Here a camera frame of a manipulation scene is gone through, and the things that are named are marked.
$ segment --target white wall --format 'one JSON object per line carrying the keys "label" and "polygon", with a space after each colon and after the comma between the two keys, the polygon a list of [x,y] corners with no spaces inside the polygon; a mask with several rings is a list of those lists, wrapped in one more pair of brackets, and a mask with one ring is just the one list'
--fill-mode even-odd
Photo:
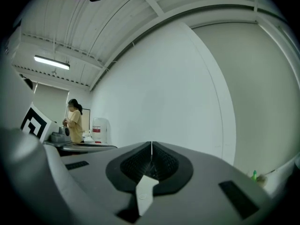
{"label": "white wall", "polygon": [[46,117],[61,124],[66,117],[68,91],[37,84],[33,104]]}
{"label": "white wall", "polygon": [[33,100],[33,91],[5,59],[0,65],[0,94],[0,127],[20,128]]}
{"label": "white wall", "polygon": [[256,24],[227,23],[194,29],[228,84],[237,129],[234,165],[269,173],[300,151],[300,94],[279,47]]}
{"label": "white wall", "polygon": [[31,79],[32,81],[38,82],[38,83],[43,83],[47,84],[49,86],[53,86],[56,88],[61,88],[64,90],[69,90],[69,96],[68,100],[75,98],[79,104],[82,105],[83,108],[85,109],[90,109],[91,105],[91,93],[89,92],[89,88],[87,87],[86,90],[71,86],[71,85],[66,85],[62,84],[59,82],[54,82],[48,79],[43,79],[37,76],[32,76],[28,74],[24,74],[25,77]]}
{"label": "white wall", "polygon": [[4,43],[0,43],[0,128],[20,128],[33,100],[33,91],[11,67],[15,52],[21,41],[21,28],[9,38],[8,54]]}
{"label": "white wall", "polygon": [[[191,36],[200,42],[185,24],[160,28],[127,51],[97,85],[91,120],[109,120],[108,143],[122,147],[160,141],[222,157],[224,131],[214,82],[227,85],[221,73],[213,81],[217,71],[212,66],[219,68],[212,56],[205,63],[203,48]],[[232,108],[229,92],[223,98]],[[232,115],[234,131],[229,145],[235,148],[229,105],[226,112]]]}

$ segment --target ceiling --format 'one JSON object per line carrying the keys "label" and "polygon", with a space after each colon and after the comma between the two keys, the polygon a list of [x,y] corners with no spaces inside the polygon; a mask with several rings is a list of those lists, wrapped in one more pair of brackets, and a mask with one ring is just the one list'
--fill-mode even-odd
{"label": "ceiling", "polygon": [[[263,0],[261,6],[268,4]],[[13,66],[23,74],[92,90],[115,58],[145,31],[174,15],[215,4],[255,6],[255,0],[33,0],[22,14]],[[35,62],[40,55],[70,70]]]}

